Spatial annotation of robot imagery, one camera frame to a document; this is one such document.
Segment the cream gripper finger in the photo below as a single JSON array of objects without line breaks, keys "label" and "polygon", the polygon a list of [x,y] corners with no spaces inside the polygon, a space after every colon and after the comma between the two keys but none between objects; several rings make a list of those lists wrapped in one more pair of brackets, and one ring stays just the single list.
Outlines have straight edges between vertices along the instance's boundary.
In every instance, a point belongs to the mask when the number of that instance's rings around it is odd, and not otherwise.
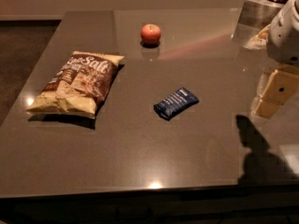
[{"label": "cream gripper finger", "polygon": [[280,66],[271,73],[262,93],[264,101],[283,105],[299,88],[299,68]]},{"label": "cream gripper finger", "polygon": [[252,112],[259,117],[270,119],[279,108],[280,105],[258,99],[253,103]]}]

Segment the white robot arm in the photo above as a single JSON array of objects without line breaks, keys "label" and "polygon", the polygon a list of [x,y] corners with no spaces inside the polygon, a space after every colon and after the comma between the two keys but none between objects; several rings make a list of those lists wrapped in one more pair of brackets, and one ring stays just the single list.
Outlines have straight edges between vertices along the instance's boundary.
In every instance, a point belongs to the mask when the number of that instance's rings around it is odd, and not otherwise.
[{"label": "white robot arm", "polygon": [[289,0],[250,43],[266,48],[268,57],[278,62],[261,76],[252,108],[256,115],[270,118],[299,88],[299,1]]}]

